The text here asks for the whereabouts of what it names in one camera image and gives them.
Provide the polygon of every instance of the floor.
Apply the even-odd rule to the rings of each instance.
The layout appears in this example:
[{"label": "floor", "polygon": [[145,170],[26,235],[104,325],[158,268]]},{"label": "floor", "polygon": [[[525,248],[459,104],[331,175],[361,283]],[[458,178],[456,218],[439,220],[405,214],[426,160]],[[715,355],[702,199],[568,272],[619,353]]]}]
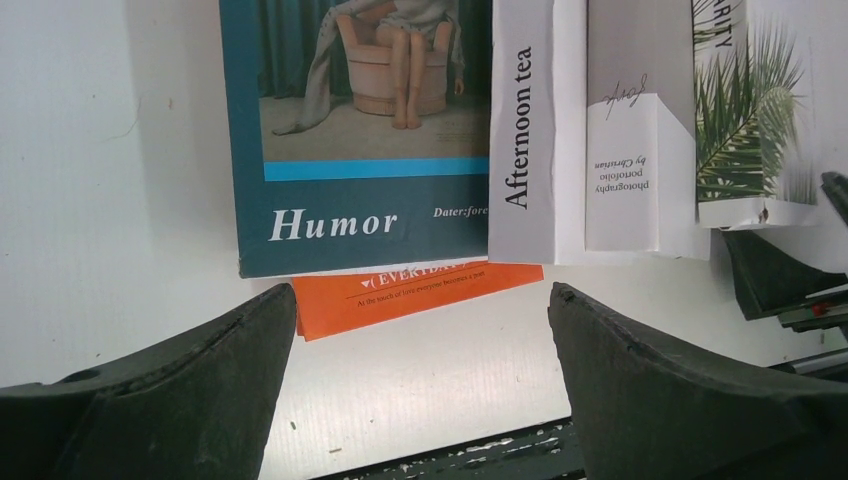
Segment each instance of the floor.
[{"label": "floor", "polygon": [[464,98],[443,112],[422,117],[417,130],[397,130],[391,117],[368,115],[341,100],[318,126],[276,136],[291,123],[301,99],[260,99],[262,141],[267,162],[488,156],[489,106]]}]

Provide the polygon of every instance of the orange card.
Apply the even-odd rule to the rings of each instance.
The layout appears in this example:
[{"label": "orange card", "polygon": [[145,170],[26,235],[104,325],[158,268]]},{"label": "orange card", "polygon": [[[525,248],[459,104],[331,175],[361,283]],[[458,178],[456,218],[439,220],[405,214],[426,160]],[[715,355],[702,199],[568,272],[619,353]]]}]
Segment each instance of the orange card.
[{"label": "orange card", "polygon": [[538,265],[474,262],[400,272],[295,277],[298,334],[306,341],[544,279]]}]

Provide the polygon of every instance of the white book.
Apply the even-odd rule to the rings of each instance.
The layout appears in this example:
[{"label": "white book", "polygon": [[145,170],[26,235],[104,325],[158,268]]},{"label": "white book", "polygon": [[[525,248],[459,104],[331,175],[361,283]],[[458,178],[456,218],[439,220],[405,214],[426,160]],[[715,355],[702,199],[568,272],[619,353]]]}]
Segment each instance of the white book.
[{"label": "white book", "polygon": [[489,260],[591,265],[587,252],[586,0],[494,1]]},{"label": "white book", "polygon": [[692,7],[702,226],[815,223],[812,2],[692,0]]},{"label": "white book", "polygon": [[588,5],[586,248],[708,259],[695,197],[691,4]]}]

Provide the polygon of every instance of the book cover photo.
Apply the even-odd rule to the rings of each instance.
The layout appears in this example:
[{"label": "book cover photo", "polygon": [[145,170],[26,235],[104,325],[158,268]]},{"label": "book cover photo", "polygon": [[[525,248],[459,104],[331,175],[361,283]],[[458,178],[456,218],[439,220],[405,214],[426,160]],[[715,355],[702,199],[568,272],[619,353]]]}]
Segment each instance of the book cover photo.
[{"label": "book cover photo", "polygon": [[220,0],[244,278],[485,258],[490,0]]},{"label": "book cover photo", "polygon": [[816,25],[807,0],[692,0],[704,227],[810,225]]}]

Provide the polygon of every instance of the black machine part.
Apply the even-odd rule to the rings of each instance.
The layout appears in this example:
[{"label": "black machine part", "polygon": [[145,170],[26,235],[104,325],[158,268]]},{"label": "black machine part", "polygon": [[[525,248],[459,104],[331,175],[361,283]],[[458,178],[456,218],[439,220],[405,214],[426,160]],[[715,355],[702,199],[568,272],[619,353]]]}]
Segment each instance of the black machine part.
[{"label": "black machine part", "polygon": [[[822,174],[822,191],[842,222],[848,224],[848,177],[837,172]],[[792,313],[816,304],[848,304],[845,291],[816,296],[819,292],[848,286],[848,275],[806,265],[752,231],[723,231],[733,266],[736,301],[747,320]],[[795,331],[841,327],[848,320],[831,319],[795,325]]]},{"label": "black machine part", "polygon": [[257,478],[295,318],[280,285],[56,384],[0,389],[0,478]]},{"label": "black machine part", "polygon": [[848,478],[848,385],[729,359],[568,285],[549,322],[588,478]]}]

